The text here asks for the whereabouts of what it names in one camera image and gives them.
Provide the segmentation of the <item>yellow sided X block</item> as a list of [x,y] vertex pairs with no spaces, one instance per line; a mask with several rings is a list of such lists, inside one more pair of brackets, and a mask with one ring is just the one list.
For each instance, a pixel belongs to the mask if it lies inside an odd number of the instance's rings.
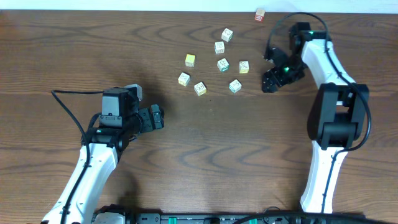
[[189,82],[190,82],[190,75],[182,72],[178,77],[178,83],[183,86],[188,86]]

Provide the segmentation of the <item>green sided picture block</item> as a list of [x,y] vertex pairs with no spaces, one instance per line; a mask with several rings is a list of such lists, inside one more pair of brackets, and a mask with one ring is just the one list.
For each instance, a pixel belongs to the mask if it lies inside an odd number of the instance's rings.
[[229,84],[229,89],[232,93],[238,92],[242,88],[242,84],[239,80],[235,79]]

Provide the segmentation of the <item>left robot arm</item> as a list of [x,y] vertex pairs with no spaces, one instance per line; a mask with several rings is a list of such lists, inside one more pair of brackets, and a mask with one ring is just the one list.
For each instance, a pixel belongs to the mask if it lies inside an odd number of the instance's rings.
[[164,127],[159,105],[140,108],[138,84],[100,92],[102,110],[92,116],[87,129],[80,128],[81,149],[76,167],[60,198],[42,223],[134,223],[134,216],[119,205],[97,210],[108,177],[129,143],[143,133]]

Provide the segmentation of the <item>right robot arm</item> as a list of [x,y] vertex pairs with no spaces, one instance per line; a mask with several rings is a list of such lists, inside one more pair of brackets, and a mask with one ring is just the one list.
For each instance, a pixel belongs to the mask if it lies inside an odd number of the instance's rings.
[[300,205],[308,213],[332,213],[332,200],[341,165],[356,150],[365,124],[371,124],[369,89],[344,70],[327,30],[313,30],[307,22],[289,29],[291,55],[267,47],[265,59],[274,67],[262,76],[262,91],[274,93],[305,76],[309,69],[318,88],[307,120],[312,142],[310,173]]

